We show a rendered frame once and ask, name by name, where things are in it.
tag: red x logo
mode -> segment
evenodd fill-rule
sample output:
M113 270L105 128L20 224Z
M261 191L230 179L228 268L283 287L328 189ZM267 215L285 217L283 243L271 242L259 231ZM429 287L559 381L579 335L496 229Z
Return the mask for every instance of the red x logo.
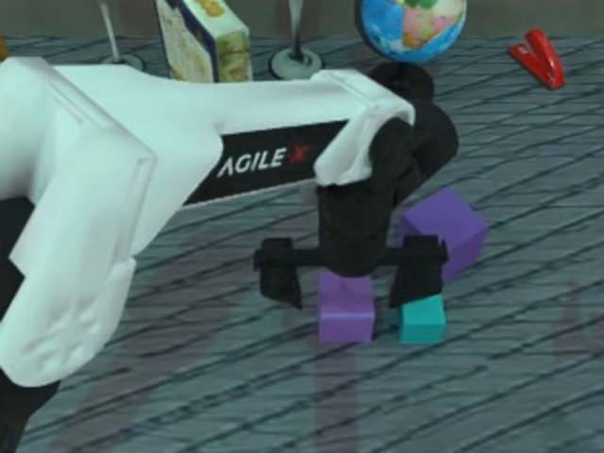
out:
M308 153L308 152L309 152L308 146L296 145L296 146L294 146L294 150L292 150L292 152L288 156L288 162L289 163L302 162L306 158L306 153Z

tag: purple cube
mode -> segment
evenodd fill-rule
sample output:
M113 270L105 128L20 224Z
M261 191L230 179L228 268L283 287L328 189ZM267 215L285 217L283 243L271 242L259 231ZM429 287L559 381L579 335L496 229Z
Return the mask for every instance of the purple cube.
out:
M376 311L371 277L319 274L319 342L369 343Z
M445 241L449 260L443 267L447 283L478 258L489 226L455 192L441 190L403 212L399 243L406 235L435 234Z

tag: cube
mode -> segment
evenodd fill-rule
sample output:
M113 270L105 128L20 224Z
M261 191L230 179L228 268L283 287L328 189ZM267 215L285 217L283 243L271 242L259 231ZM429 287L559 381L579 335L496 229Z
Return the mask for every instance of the cube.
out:
M445 241L448 262L443 266L447 283L478 258L489 226L455 192L441 190L403 212L399 241L410 234L435 234Z
M376 310L371 277L319 274L319 342L369 343L374 334Z
M446 315L441 295L410 302L398 310L401 344L437 344L443 340Z

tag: red object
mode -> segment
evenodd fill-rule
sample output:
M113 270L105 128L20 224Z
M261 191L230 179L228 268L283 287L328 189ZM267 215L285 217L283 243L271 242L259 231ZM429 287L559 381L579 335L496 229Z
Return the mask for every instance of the red object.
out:
M527 43L511 45L508 53L550 90L563 87L564 69L554 45L544 31L533 28L525 35L525 39Z

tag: metal stand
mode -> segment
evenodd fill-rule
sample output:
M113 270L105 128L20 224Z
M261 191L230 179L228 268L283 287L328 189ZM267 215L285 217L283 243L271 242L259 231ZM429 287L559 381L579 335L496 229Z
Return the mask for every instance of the metal stand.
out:
M292 45L276 52L269 61L269 71L275 78L297 80L310 78L321 71L324 62L321 57L302 46L300 24L304 0L289 0L292 24Z
M105 29L107 30L107 36L109 38L109 45L111 46L111 56L103 59L102 64L125 64L133 67L139 71L144 70L144 62L135 55L122 55L117 46L117 40L115 39L115 33L113 31L113 23L109 14L109 5L105 0L99 2L101 8L101 14L103 15L103 22L105 23Z

